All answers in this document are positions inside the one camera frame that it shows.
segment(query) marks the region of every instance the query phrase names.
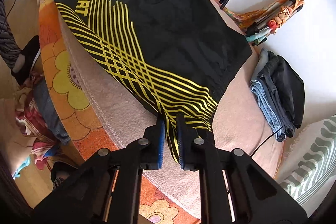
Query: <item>power cord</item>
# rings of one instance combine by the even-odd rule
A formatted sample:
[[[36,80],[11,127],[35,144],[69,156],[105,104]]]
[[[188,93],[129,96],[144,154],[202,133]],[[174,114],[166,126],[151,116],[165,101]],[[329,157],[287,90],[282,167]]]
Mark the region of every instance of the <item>power cord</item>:
[[[9,14],[11,13],[11,11],[12,11],[12,9],[13,9],[14,5],[15,5],[15,2],[16,2],[16,0],[14,0],[14,3],[13,3],[13,5],[12,5],[12,8],[9,10],[9,12],[8,12],[7,16],[5,17],[5,20],[4,20],[4,22],[3,22],[2,26],[1,26],[0,34],[1,34],[1,33],[2,33],[2,31],[3,31],[3,27],[4,27],[4,25],[5,25],[5,22],[7,21],[7,17],[8,17],[8,16],[9,16]]]
[[[269,135],[257,148],[256,150],[253,151],[253,153],[251,154],[251,158],[254,156],[254,154],[258,151],[258,149],[269,139],[271,138],[272,136],[274,136],[276,133],[278,133],[283,127],[280,127],[277,131],[275,131],[274,133],[272,133],[271,135]],[[230,189],[227,190],[226,194],[229,195],[230,193]]]

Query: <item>stack of folded clothing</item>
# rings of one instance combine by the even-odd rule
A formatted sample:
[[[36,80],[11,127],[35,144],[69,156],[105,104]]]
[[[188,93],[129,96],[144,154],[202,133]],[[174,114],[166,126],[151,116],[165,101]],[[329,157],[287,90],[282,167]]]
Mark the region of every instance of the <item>stack of folded clothing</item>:
[[[305,107],[302,79],[281,56],[262,49],[250,82],[258,105],[278,142],[301,127]]]

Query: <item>black shoe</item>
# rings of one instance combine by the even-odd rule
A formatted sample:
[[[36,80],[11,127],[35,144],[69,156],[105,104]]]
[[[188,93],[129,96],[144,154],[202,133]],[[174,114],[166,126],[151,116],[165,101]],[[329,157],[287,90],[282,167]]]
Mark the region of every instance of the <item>black shoe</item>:
[[[28,42],[24,49],[21,50],[21,54],[26,58],[23,67],[17,73],[11,72],[19,85],[22,85],[29,77],[30,71],[34,67],[40,53],[40,38],[36,35]]]

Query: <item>yellow striped pattern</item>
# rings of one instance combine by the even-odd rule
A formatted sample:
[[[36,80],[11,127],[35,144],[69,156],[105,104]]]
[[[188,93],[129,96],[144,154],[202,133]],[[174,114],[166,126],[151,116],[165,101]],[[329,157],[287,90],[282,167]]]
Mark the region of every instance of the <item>yellow striped pattern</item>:
[[[126,4],[91,0],[88,24],[67,5],[56,3],[60,14],[85,50],[113,78],[165,118],[166,140],[179,162],[176,114],[187,124],[212,131],[211,118],[217,103],[207,87],[147,64],[143,58]]]

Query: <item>metal screw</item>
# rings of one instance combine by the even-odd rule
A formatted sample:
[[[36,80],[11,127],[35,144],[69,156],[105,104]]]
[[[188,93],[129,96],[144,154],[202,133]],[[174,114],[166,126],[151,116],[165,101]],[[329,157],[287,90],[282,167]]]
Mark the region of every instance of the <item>metal screw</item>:
[[[106,156],[109,153],[109,150],[107,148],[102,148],[98,150],[99,156]]]
[[[194,139],[194,143],[198,144],[198,145],[201,145],[201,144],[204,144],[204,140],[201,139],[201,138],[196,138],[196,139]]]
[[[138,140],[138,143],[140,145],[146,145],[149,144],[149,140],[147,140],[146,138],[141,138],[140,140]]]
[[[235,150],[233,150],[233,154],[240,157],[240,156],[244,155],[244,151],[240,148],[236,148]]]

